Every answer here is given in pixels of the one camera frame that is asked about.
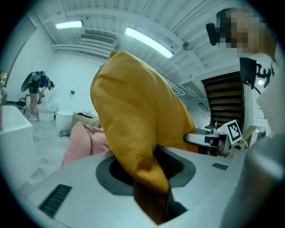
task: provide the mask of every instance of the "floor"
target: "floor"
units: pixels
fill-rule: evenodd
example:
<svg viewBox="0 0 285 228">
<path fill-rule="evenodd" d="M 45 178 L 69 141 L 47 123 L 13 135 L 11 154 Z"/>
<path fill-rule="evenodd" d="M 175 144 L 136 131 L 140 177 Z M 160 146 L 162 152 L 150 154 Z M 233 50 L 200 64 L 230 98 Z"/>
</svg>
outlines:
<svg viewBox="0 0 285 228">
<path fill-rule="evenodd" d="M 32 125 L 39 168 L 18 189 L 23 196 L 60 167 L 69 141 L 68 137 L 59 137 L 55 121 L 36 121 Z"/>
</svg>

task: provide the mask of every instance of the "white wall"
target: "white wall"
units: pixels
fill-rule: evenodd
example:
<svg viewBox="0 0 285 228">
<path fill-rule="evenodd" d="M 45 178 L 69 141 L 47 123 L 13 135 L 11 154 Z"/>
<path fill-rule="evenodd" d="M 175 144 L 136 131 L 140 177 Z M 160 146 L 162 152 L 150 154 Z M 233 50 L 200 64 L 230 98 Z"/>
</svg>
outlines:
<svg viewBox="0 0 285 228">
<path fill-rule="evenodd" d="M 192 117 L 192 120 L 196 128 L 206 130 L 205 126 L 210 124 L 210 109 L 208 112 L 205 112 L 198 103 L 188 103 L 186 107 L 189 109 L 189 114 Z"/>
<path fill-rule="evenodd" d="M 103 61 L 68 53 L 56 53 L 48 77 L 55 84 L 59 110 L 96 114 L 90 99 L 90 85 Z"/>
<path fill-rule="evenodd" d="M 51 47 L 53 41 L 37 15 L 33 11 L 30 11 L 29 15 L 37 25 L 37 29 L 19 52 L 12 67 L 5 89 L 8 92 L 8 101 L 18 101 L 24 97 L 26 93 L 22 93 L 20 88 L 29 73 L 43 70 L 48 75 L 50 63 L 55 54 Z"/>
</svg>

